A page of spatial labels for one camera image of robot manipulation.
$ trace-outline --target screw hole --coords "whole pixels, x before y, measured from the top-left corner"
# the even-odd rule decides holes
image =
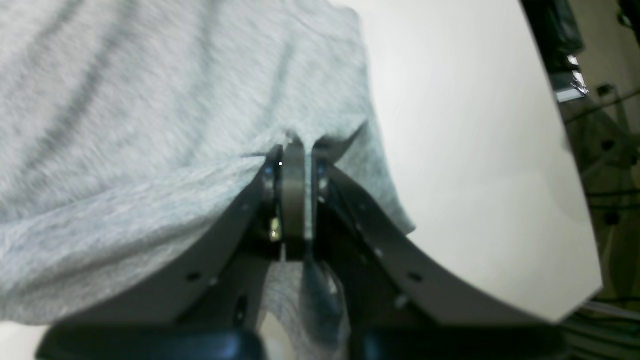
[[[236,302],[236,309],[234,310],[234,325],[241,326],[244,324],[244,317],[246,314],[246,309],[248,305],[248,299],[246,294],[240,296],[238,301]]]
[[[194,282],[199,280],[202,277],[202,274],[199,272],[190,272],[187,274],[186,280],[188,282]]]
[[[616,212],[606,213],[604,215],[604,223],[608,226],[618,225],[620,224],[620,220],[620,214]]]
[[[600,144],[600,146],[602,146],[602,150],[609,151],[613,149],[614,146],[616,146],[616,142],[613,140],[605,140]]]
[[[409,274],[407,274],[407,276],[409,277],[409,279],[415,282],[422,282],[422,276],[416,274],[415,272],[410,272]]]

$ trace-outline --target gray t-shirt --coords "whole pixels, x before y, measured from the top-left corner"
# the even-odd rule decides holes
[[[288,133],[364,126],[338,166],[410,232],[358,27],[324,0],[0,1],[0,320],[51,323],[166,265]],[[273,266],[263,302],[290,334],[299,278]]]

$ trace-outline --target cable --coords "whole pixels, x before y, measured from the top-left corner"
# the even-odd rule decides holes
[[[603,210],[603,211],[625,211],[625,210],[640,209],[640,204],[620,205],[620,206],[606,206],[606,205],[592,205],[592,204],[589,204],[589,208],[591,208],[593,210]]]
[[[614,299],[593,299],[597,302],[640,302],[640,297],[618,297]]]
[[[620,190],[618,192],[585,193],[587,197],[614,197],[614,196],[637,195],[637,194],[640,194],[640,189]]]
[[[640,325],[640,322],[637,320],[631,319],[622,319],[622,318],[592,318],[591,316],[586,316],[582,314],[575,313],[573,314],[580,320],[591,323],[630,323],[632,325]]]
[[[608,108],[608,107],[613,106],[615,104],[619,104],[619,103],[621,103],[621,102],[623,102],[623,101],[625,101],[627,99],[630,99],[630,98],[632,98],[632,97],[634,97],[636,95],[639,95],[639,94],[640,94],[640,89],[637,89],[636,91],[634,91],[632,93],[629,93],[627,95],[624,95],[623,97],[620,97],[620,98],[616,99],[615,101],[609,102],[609,103],[604,104],[604,105],[602,105],[602,106],[600,106],[598,108],[595,108],[595,109],[587,110],[584,113],[581,113],[580,115],[578,115],[576,117],[572,117],[569,120],[565,121],[564,124],[565,125],[571,124],[572,122],[575,122],[576,120],[582,119],[587,115],[593,114],[593,113],[595,113],[597,111],[600,111],[600,110],[602,110],[604,108]]]
[[[629,327],[628,324],[625,325],[603,325],[602,323],[585,320],[583,317],[576,318],[573,316],[567,319],[561,325],[561,328],[567,335],[580,336],[581,338],[588,338],[591,341],[615,347],[640,349],[640,341],[637,338],[637,330],[640,329],[638,324],[635,323],[633,327]]]
[[[580,360],[618,360],[617,357],[602,355],[575,345],[572,345],[572,354]]]
[[[601,314],[617,316],[618,318],[635,320],[638,323],[640,323],[640,313],[638,313],[637,311],[622,309],[617,306],[612,306],[609,304],[603,304],[601,302],[593,302],[593,301],[589,301],[586,304],[583,304],[582,308],[590,311],[595,311]]]

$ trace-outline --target white surface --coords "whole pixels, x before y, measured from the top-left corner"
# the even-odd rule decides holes
[[[574,88],[556,92],[556,99],[558,102],[571,101],[581,97],[584,97],[583,94]]]
[[[333,0],[362,17],[420,249],[547,320],[602,286],[586,201],[517,0]]]
[[[0,323],[0,359],[33,360],[47,327]]]

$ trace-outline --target white table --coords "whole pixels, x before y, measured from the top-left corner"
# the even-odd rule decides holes
[[[462,279],[551,321],[601,287],[586,202],[517,0],[333,0],[362,16],[410,238]],[[0,357],[42,328],[0,325]]]

